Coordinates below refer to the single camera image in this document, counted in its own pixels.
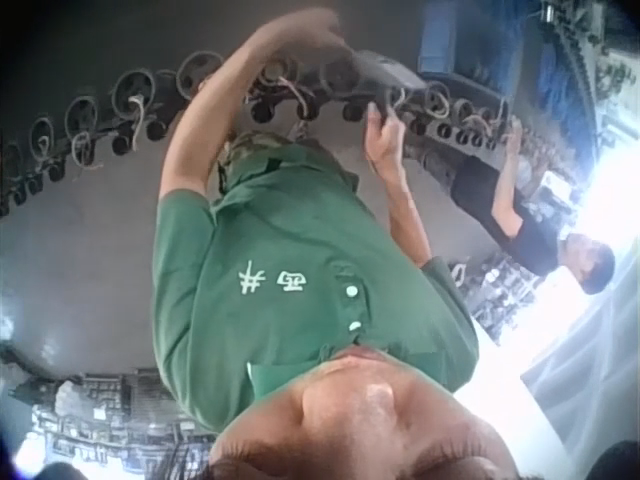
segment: black wheel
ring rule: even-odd
[[[456,143],[458,145],[466,145],[469,143],[469,134],[464,130],[460,130],[456,133]]]
[[[11,208],[9,207],[9,202],[6,199],[0,199],[0,218],[6,217],[11,213]]]
[[[448,123],[441,123],[440,125],[438,125],[438,128],[436,129],[436,133],[440,138],[448,140],[449,138],[451,138],[453,129],[451,128],[451,125],[449,125]]]
[[[361,105],[347,103],[342,108],[342,118],[345,122],[357,123],[364,117],[364,108]]]
[[[427,133],[427,125],[418,118],[411,120],[409,129],[419,137],[422,137]]]
[[[42,173],[37,173],[29,180],[27,180],[27,190],[31,195],[39,194],[44,187],[44,182],[42,179]]]
[[[111,150],[118,157],[122,157],[131,151],[129,139],[124,135],[118,135],[111,141]]]
[[[62,180],[66,173],[67,173],[67,165],[64,160],[52,163],[47,170],[47,174],[49,175],[49,180],[51,180],[54,183]]]
[[[307,115],[305,117],[304,115],[304,107],[298,103],[298,107],[296,108],[296,114],[298,115],[298,118],[300,120],[307,120],[307,121],[313,121],[316,118],[318,118],[318,116],[320,115],[320,109],[318,108],[318,105],[315,104],[315,102],[310,102],[307,101]]]
[[[256,123],[269,123],[275,114],[276,109],[267,102],[257,102],[251,107],[251,118]]]
[[[147,138],[152,142],[157,142],[167,135],[167,130],[168,128],[164,123],[154,120],[147,124]]]
[[[16,187],[15,192],[13,192],[13,202],[16,206],[24,205],[27,201],[27,187],[24,182]]]
[[[471,145],[476,148],[480,148],[482,146],[483,140],[484,139],[480,133],[474,133],[471,135]]]

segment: man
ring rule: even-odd
[[[317,144],[241,134],[214,160],[269,57],[342,45],[335,15],[259,28],[203,86],[167,151],[153,261],[164,382],[220,432],[206,478],[518,478],[495,430],[450,392],[478,357],[469,313],[433,257],[402,167],[404,126],[370,108],[367,157],[391,235]]]
[[[537,222],[523,205],[540,185],[546,164],[536,161],[528,181],[516,189],[519,173],[522,125],[512,119],[507,136],[506,159],[501,172],[477,157],[455,158],[449,153],[439,155],[433,150],[420,159],[452,200],[475,218],[495,242],[530,272],[546,276],[559,266],[565,266],[589,295],[600,293],[607,286],[615,269],[611,248],[586,235],[571,233],[558,239],[544,223]]]

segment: hand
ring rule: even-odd
[[[382,115],[374,103],[369,104],[364,153],[376,174],[384,181],[403,180],[402,146],[406,126],[391,107],[387,107],[387,120],[382,125]]]
[[[335,33],[339,26],[333,10],[307,8],[272,20],[256,34],[261,42],[276,49],[295,43],[313,47],[345,46],[344,39]]]
[[[505,135],[507,140],[506,152],[508,157],[517,157],[522,145],[522,123],[515,116],[511,116],[509,133]]]

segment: green polo shirt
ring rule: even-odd
[[[318,152],[238,163],[213,207],[186,190],[158,206],[153,342],[185,411],[220,432],[356,341],[452,392],[471,378],[477,338],[442,259],[417,268]]]

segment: hair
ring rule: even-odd
[[[587,295],[600,293],[611,281],[616,268],[616,257],[609,245],[600,244],[598,259],[582,283],[582,289]]]
[[[203,459],[203,463],[201,463],[195,470],[192,470],[187,467],[184,457],[180,455],[176,455],[174,451],[172,454],[170,453],[165,457],[164,461],[161,464],[161,467],[154,472],[152,475],[152,480],[170,480],[170,479],[178,479],[178,480],[239,480],[242,478],[247,478],[247,473],[250,473],[250,478],[260,479],[260,480],[275,480],[282,478],[286,478],[287,480],[298,480],[300,479],[308,479],[310,478],[308,474],[304,475],[294,475],[294,476],[277,476],[274,477],[267,473],[260,472],[256,468],[251,465],[246,459],[240,458],[229,458],[222,459],[217,461],[216,463],[209,465],[208,460]],[[428,480],[429,477],[422,475],[421,480]],[[544,477],[533,475],[533,476],[521,476],[518,475],[510,480],[545,480]]]

